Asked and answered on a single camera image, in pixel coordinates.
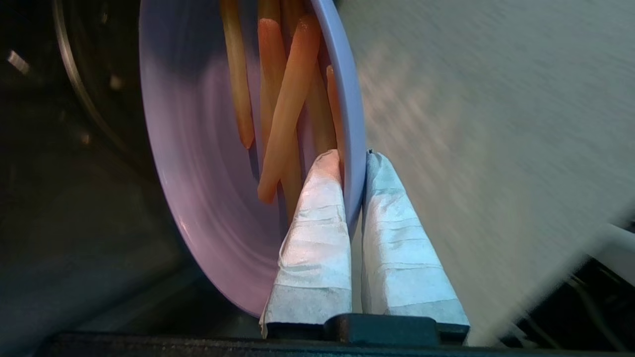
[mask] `pale carrot stick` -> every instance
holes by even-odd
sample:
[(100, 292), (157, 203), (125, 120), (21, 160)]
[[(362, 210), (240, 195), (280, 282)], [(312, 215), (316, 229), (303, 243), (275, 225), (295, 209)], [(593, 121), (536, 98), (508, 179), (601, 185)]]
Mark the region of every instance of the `pale carrot stick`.
[[(271, 100), (269, 107), (275, 107), (286, 69), (286, 54), (284, 53), (280, 25), (268, 18), (260, 19), (258, 22), (258, 43), (260, 45), (260, 63)], [(280, 178), (280, 183), (282, 183), (284, 201), (286, 202), (287, 219), (291, 223), (302, 191), (300, 151), (295, 127), (291, 137), (290, 157), (287, 160), (283, 176)]]
[(333, 126), (335, 127), (335, 137), (337, 138), (337, 151), (340, 155), (340, 164), (344, 164), (344, 125), (342, 123), (342, 109), (340, 97), (338, 96), (337, 83), (335, 82), (335, 72), (333, 66), (326, 68), (326, 86), (328, 88), (328, 101), (331, 104), (331, 114), (333, 116)]
[(298, 21), (274, 109), (267, 155), (258, 185), (258, 197), (263, 202), (273, 201), (276, 185), (293, 151), (293, 139), (297, 139), (294, 136), (295, 127), (311, 85), (311, 77), (306, 74), (311, 72), (318, 60), (320, 38), (321, 30), (315, 16), (304, 16)]
[(236, 112), (236, 123), (240, 141), (249, 149), (255, 136), (251, 120), (251, 101), (247, 83), (247, 64), (244, 57), (243, 35), (240, 27), (240, 13), (236, 0), (220, 0), (220, 16), (225, 31), (229, 78), (232, 99)]
[[(282, 13), (289, 35), (293, 36), (298, 19), (305, 13), (302, 0), (282, 0)], [(311, 121), (314, 147), (316, 154), (320, 155), (330, 149), (335, 149), (337, 140), (333, 128), (333, 118), (329, 110), (326, 86), (317, 62), (311, 76), (311, 87), (307, 95), (306, 106)]]
[[(280, 23), (280, 0), (258, 0), (258, 20), (270, 18)], [(265, 82), (265, 76), (260, 61), (260, 126), (262, 129), (263, 157), (267, 150), (269, 142), (269, 133), (271, 132), (271, 119), (274, 115), (274, 107), (271, 105), (269, 91)]]

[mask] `white surface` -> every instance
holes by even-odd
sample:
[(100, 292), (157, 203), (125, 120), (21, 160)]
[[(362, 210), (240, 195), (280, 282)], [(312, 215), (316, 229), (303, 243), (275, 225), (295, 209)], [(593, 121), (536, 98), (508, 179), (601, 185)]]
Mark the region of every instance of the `white surface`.
[(342, 0), (339, 11), (368, 145), (399, 173), (470, 343), (489, 343), (633, 202), (635, 2)]

